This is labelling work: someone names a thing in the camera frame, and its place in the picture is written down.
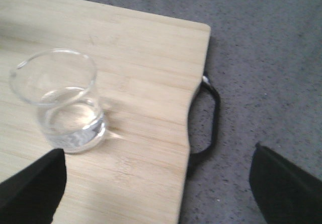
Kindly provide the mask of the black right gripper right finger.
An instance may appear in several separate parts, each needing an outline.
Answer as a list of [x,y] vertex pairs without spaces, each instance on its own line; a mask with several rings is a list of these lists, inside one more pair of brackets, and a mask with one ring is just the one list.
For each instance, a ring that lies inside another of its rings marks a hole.
[[321,180],[259,143],[249,183],[266,223],[321,223]]

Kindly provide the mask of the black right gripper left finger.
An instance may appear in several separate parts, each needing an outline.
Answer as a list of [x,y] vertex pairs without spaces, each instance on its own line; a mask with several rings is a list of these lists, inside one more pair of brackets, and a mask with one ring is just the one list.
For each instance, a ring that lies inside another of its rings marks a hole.
[[64,150],[53,149],[1,182],[1,223],[52,223],[65,187]]

